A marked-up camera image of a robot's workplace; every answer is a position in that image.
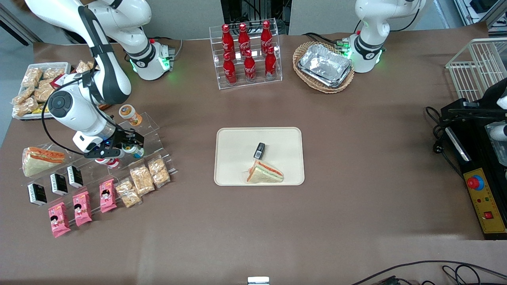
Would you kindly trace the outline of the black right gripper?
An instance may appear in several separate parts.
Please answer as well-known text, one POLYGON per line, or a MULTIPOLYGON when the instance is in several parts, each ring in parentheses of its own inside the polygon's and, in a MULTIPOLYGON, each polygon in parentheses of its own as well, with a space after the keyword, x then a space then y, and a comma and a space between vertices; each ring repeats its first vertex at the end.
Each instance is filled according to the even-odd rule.
POLYGON ((134 129, 116 129, 111 137, 112 148, 131 146, 131 151, 144 151, 138 144, 144 144, 145 138, 134 129))

